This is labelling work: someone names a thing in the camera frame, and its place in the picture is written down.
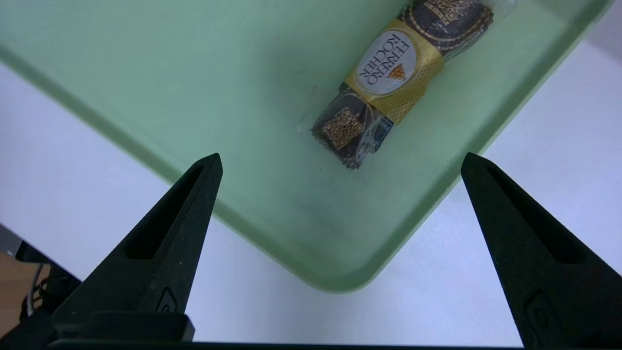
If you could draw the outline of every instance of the cable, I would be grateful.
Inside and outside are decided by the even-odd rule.
[[[37,282],[39,280],[39,275],[41,274],[41,270],[43,270],[43,264],[40,263],[37,266],[37,271],[35,271],[35,275],[32,277],[32,283],[30,284],[30,289],[28,290],[28,295],[26,296],[26,310],[28,317],[32,316],[32,313],[35,312],[34,306],[34,293],[37,288]]]

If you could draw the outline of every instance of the wooden floor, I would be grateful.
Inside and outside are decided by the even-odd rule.
[[[19,322],[22,300],[37,265],[21,263],[0,252],[0,336]]]

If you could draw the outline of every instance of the ferrero rocher package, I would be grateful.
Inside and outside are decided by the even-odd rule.
[[[471,47],[514,0],[412,0],[378,35],[315,122],[348,168],[376,152],[447,60]]]

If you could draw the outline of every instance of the clear plastic wrapper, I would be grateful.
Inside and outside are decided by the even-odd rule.
[[[351,169],[376,152],[446,61],[469,49],[515,0],[412,0],[341,85],[312,132]]]

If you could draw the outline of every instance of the green plastic tray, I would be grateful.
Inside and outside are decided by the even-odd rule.
[[[311,285],[349,291],[610,4],[519,0],[350,171],[309,128],[404,3],[1,0],[0,57],[169,181],[219,152],[215,214]]]

